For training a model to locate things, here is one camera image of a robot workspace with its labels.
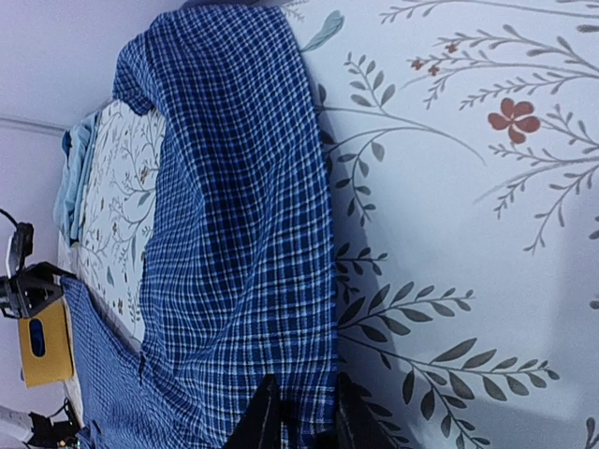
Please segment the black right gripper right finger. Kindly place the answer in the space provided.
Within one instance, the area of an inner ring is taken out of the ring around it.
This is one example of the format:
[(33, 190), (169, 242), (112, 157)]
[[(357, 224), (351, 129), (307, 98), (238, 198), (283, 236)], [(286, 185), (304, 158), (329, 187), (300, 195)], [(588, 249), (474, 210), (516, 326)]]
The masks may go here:
[(337, 376), (335, 427), (341, 449), (388, 449), (393, 444), (371, 414), (349, 376)]

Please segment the blue checkered shirt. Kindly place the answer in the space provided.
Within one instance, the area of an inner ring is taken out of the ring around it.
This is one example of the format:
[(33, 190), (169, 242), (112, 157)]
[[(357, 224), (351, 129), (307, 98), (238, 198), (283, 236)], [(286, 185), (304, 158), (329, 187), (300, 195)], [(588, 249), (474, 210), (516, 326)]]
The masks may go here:
[(133, 352), (63, 279), (84, 448), (219, 448), (266, 375), (281, 445), (333, 428), (331, 200), (310, 83), (275, 7), (159, 15), (120, 52), (113, 96), (166, 123)]

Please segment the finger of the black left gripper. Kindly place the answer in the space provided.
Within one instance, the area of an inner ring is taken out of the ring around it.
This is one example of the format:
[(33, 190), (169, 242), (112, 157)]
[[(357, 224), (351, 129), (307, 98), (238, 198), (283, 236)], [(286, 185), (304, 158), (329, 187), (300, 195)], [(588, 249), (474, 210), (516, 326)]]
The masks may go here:
[(1, 313), (9, 319), (30, 319), (64, 295), (60, 280), (75, 274), (48, 262), (1, 277)]

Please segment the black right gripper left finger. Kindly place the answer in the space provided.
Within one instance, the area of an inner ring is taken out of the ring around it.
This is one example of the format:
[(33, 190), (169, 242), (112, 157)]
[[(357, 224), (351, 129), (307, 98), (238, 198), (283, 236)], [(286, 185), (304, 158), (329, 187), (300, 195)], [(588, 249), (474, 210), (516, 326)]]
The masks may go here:
[(224, 449), (281, 447), (280, 393), (276, 377), (266, 375)]

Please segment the yellow laundry basket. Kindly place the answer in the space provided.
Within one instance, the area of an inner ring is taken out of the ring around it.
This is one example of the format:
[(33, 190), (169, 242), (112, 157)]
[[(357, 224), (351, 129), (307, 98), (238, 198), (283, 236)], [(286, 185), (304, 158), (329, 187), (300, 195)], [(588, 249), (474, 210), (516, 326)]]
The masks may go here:
[[(38, 319), (43, 324), (46, 353), (42, 357), (32, 354), (29, 339), (29, 322)], [(61, 383), (74, 374), (70, 349), (66, 307), (63, 301), (52, 303), (33, 318), (18, 321), (19, 343), (22, 356), (22, 374), (28, 388)]]

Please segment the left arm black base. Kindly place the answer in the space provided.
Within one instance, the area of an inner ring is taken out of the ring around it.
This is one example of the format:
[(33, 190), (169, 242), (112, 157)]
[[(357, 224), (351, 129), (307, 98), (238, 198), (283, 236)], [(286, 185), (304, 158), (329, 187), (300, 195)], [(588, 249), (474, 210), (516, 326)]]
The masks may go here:
[(27, 448), (80, 448), (79, 421), (69, 399), (51, 416), (29, 413), (32, 436), (23, 442)]

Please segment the light blue t-shirt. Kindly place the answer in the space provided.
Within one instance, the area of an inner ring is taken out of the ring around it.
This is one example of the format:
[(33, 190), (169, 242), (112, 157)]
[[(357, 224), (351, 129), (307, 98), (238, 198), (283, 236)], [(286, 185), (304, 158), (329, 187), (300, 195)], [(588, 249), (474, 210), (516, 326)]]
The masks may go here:
[(99, 116), (98, 111), (88, 115), (66, 130), (62, 138), (65, 161), (52, 217), (69, 245), (78, 242), (82, 232), (81, 205), (91, 173)]

